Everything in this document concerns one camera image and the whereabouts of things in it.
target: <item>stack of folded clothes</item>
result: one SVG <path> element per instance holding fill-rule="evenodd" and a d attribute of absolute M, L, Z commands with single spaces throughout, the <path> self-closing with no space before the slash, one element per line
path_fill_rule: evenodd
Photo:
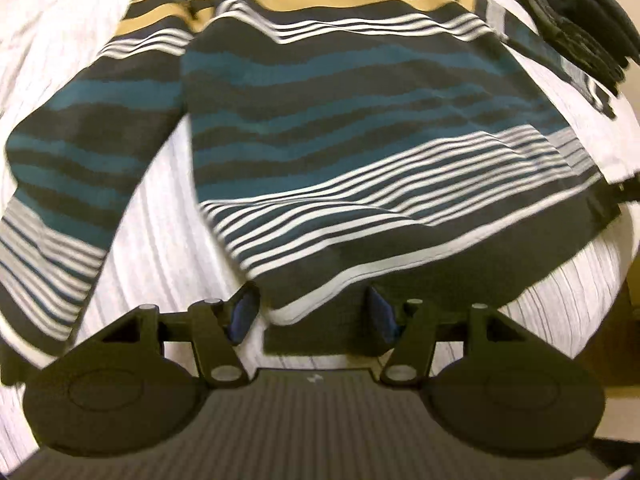
<path fill-rule="evenodd" d="M 618 95 L 631 58 L 640 64 L 640 34 L 615 0 L 518 0 L 540 36 Z"/>

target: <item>screw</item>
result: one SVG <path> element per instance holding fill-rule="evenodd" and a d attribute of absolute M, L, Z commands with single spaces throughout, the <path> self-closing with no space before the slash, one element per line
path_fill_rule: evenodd
<path fill-rule="evenodd" d="M 242 377 L 242 370 L 237 366 L 222 365 L 217 368 L 213 368 L 211 371 L 211 377 L 221 383 L 231 383 Z"/>
<path fill-rule="evenodd" d="M 386 370 L 385 375 L 396 383 L 405 383 L 415 379 L 418 372 L 409 365 L 392 365 Z"/>

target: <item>striped fabric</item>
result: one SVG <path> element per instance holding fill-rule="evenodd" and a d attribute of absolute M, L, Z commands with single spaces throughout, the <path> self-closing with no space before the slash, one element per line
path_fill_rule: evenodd
<path fill-rule="evenodd" d="M 261 289 L 268 349 L 374 351 L 371 282 L 451 308 L 514 300 L 618 208 L 495 34 L 507 14 L 482 1 L 132 0 L 97 60 L 8 140 L 4 341 L 36 367 L 72 343 L 186 112 L 203 218 Z"/>

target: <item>striped shirt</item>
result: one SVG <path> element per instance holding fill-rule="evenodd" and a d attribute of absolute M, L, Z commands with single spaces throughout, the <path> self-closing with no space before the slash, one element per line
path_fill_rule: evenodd
<path fill-rule="evenodd" d="M 0 336 L 61 355 L 129 199 L 188 114 L 207 226 L 279 352 L 380 351 L 364 290 L 500 306 L 619 213 L 505 44 L 608 95 L 493 0 L 132 0 L 6 152 Z"/>

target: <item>circular disc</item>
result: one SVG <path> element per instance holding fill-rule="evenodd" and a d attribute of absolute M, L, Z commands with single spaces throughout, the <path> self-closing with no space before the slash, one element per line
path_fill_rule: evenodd
<path fill-rule="evenodd" d="M 41 444 L 80 456 L 152 446 L 194 415 L 200 387 L 184 368 L 137 344 L 93 344 L 28 381 L 24 413 Z"/>
<path fill-rule="evenodd" d="M 451 433 L 489 452 L 554 456 L 583 446 L 604 412 L 604 393 L 581 367 L 536 344 L 510 344 L 444 368 L 425 393 Z"/>

